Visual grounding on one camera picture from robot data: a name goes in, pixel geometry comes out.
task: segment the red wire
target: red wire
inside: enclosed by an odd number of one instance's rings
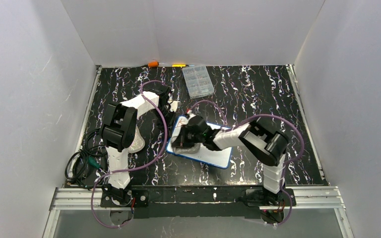
[[[130,208],[132,209],[134,205],[135,205],[135,198],[133,198],[132,205],[130,206]]]
[[[278,208],[274,212],[279,212],[280,208],[281,208],[281,202],[278,204]]]
[[[284,211],[285,208],[285,201],[283,201],[283,208],[280,210],[280,212]]]

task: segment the white wall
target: white wall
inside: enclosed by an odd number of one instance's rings
[[[59,0],[0,0],[0,237],[41,237],[95,66]]]
[[[324,0],[62,0],[96,64],[294,63]]]
[[[326,178],[355,237],[381,237],[381,1],[327,0],[295,63]]]

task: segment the glass panel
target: glass panel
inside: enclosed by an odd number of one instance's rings
[[[109,211],[97,211],[98,216],[111,224]],[[120,221],[124,214],[113,214]],[[291,237],[342,238],[334,209],[294,209],[290,219],[276,230],[262,224],[262,220],[240,217],[164,217],[135,219],[119,229],[108,229],[94,219],[91,211],[61,211],[55,232],[57,238],[88,237],[182,237],[182,238],[238,238],[238,237]]]

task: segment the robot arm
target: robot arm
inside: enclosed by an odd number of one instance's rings
[[[259,119],[237,128],[212,129],[201,116],[187,113],[188,123],[182,125],[178,137],[172,138],[175,153],[189,150],[202,143],[212,151],[233,146],[246,146],[264,164],[263,186],[278,194],[288,137],[282,132],[272,132],[260,124]]]
[[[169,102],[171,88],[163,86],[161,90],[152,89],[143,94],[158,106],[171,126],[178,106],[176,101]],[[135,153],[144,147],[145,141],[136,127],[136,120],[152,109],[152,105],[141,95],[117,105],[108,105],[99,133],[109,156],[110,171],[127,169],[128,153]],[[115,173],[109,177],[109,184],[117,189],[125,189],[129,182],[129,172]]]

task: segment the orange object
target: orange object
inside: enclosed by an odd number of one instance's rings
[[[158,67],[158,62],[154,61],[154,62],[148,63],[148,67],[150,68]]]

